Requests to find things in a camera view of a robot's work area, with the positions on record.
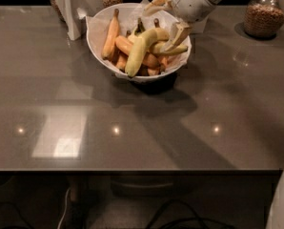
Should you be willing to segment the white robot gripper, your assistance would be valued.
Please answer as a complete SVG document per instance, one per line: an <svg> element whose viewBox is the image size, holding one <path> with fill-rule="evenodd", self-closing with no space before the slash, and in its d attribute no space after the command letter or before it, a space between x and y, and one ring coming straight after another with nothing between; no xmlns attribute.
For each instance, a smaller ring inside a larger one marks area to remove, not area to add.
<svg viewBox="0 0 284 229"><path fill-rule="evenodd" d="M161 10L171 9L183 21L172 24L170 37L162 46L161 52L169 52L178 47L192 31L193 26L190 23L202 21L207 17L215 9L215 2L214 0L152 0L144 7L142 14L151 16Z"/></svg>

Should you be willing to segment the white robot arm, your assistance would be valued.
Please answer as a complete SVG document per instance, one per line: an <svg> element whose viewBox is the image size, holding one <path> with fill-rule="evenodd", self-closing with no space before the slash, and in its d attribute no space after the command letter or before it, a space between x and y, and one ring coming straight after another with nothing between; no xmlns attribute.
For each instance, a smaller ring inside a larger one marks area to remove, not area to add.
<svg viewBox="0 0 284 229"><path fill-rule="evenodd" d="M152 0L144 7L143 15L151 16L160 10L170 10L177 18L170 37L161 49L169 52L179 46L193 31L195 23L203 21L222 0Z"/></svg>

